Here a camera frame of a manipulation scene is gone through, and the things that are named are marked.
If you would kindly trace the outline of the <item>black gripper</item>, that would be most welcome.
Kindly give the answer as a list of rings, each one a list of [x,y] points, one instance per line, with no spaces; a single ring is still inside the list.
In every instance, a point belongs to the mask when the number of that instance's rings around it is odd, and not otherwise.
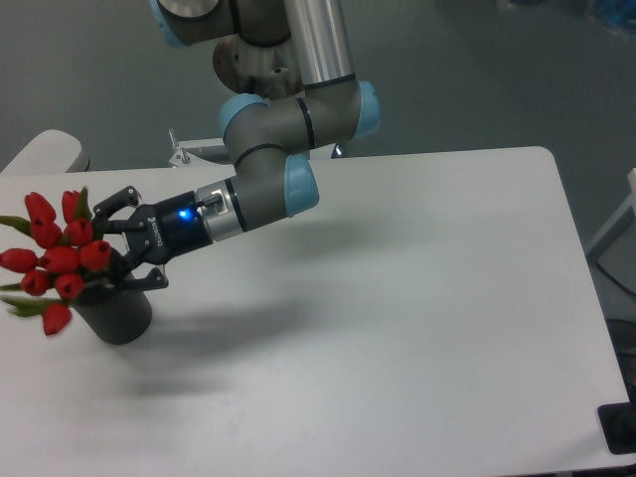
[[[127,186],[98,203],[91,221],[97,234],[123,234],[128,252],[114,250],[108,266],[108,282],[117,291],[151,291],[167,288],[169,280],[161,267],[154,266],[141,278],[132,270],[140,264],[165,265],[172,258],[213,243],[199,201],[193,191],[155,204],[142,204],[138,191]],[[128,220],[111,217],[133,208]]]

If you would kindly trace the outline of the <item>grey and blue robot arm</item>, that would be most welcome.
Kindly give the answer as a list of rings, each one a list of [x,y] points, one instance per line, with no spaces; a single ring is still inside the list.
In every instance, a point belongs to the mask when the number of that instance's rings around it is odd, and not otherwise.
[[[356,78],[340,2],[155,1],[151,8],[172,45],[229,35],[255,48],[289,45],[301,90],[285,99],[244,92],[222,106],[232,177],[157,204],[127,188],[95,207],[96,229],[127,244],[95,275],[117,291],[164,288],[170,259],[315,207],[307,153],[372,134],[381,123],[373,86]]]

